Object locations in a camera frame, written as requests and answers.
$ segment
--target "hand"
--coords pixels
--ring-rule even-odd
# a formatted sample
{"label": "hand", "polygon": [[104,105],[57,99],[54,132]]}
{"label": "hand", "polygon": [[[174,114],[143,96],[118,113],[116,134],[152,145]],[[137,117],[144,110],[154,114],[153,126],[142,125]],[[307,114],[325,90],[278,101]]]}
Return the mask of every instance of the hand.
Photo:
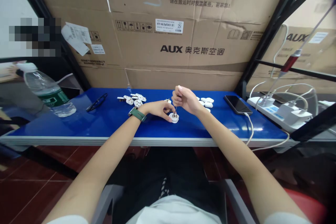
{"label": "hand", "polygon": [[172,119],[166,113],[168,113],[170,110],[172,110],[173,113],[175,113],[174,106],[166,101],[157,101],[157,102],[154,101],[151,103],[145,103],[142,104],[138,108],[138,110],[145,115],[150,113],[152,115],[162,117],[168,122],[172,122]]}
{"label": "hand", "polygon": [[181,106],[190,114],[196,115],[204,107],[199,103],[196,95],[186,87],[176,86],[171,97],[174,106]]}

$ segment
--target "blue tabletop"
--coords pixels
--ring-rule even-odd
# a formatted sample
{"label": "blue tabletop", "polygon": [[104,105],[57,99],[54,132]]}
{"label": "blue tabletop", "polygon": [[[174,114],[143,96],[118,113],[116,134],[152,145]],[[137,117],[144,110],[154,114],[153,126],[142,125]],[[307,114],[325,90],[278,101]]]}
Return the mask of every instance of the blue tabletop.
{"label": "blue tabletop", "polygon": [[[104,93],[108,93],[105,102],[96,110],[86,112],[93,102]],[[59,118],[48,112],[27,125],[12,132],[10,136],[53,136],[53,137],[109,137],[125,120],[132,106],[120,102],[117,97],[139,93],[147,98],[147,102],[171,98],[172,90],[150,89],[104,89],[91,88],[72,99],[77,111],[71,116]],[[249,138],[251,126],[244,115],[235,114],[223,97],[236,95],[234,92],[194,91],[198,97],[214,99],[211,113],[239,138]],[[286,139],[286,134],[268,121],[263,115],[252,111],[251,120],[254,126],[254,139]],[[178,107],[180,116],[178,123],[173,124],[160,117],[148,115],[141,123],[135,137],[139,138],[211,138],[202,123],[183,108]]]}

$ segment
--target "black pants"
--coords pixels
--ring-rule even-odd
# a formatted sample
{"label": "black pants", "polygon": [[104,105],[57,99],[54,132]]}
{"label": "black pants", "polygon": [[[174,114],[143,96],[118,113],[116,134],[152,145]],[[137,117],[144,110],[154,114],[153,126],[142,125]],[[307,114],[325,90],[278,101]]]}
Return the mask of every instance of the black pants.
{"label": "black pants", "polygon": [[[120,184],[116,182],[120,179],[118,171],[127,169],[127,166],[121,166],[113,173],[109,183]],[[142,208],[157,201],[165,178],[165,188],[169,189],[170,195],[175,194],[207,212],[219,215],[221,193],[209,184],[191,147],[151,147],[143,162],[133,165],[130,172],[134,176],[128,176],[132,182],[128,183],[122,198],[115,205],[114,224],[125,224]]]}

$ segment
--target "green bottle label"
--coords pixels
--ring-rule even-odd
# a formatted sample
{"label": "green bottle label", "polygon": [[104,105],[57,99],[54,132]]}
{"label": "green bottle label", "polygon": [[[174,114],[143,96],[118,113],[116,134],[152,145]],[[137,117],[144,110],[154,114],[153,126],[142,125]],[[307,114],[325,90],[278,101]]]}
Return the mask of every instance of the green bottle label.
{"label": "green bottle label", "polygon": [[56,92],[38,96],[48,107],[58,107],[69,101],[62,89]]}

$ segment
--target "white wall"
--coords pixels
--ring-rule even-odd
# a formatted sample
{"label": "white wall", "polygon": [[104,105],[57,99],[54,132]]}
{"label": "white wall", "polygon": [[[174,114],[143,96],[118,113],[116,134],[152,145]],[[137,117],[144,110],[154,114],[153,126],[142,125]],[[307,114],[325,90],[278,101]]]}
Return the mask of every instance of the white wall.
{"label": "white wall", "polygon": [[32,55],[25,42],[9,41],[9,26],[20,25],[23,17],[37,18],[28,0],[0,0],[0,58]]}

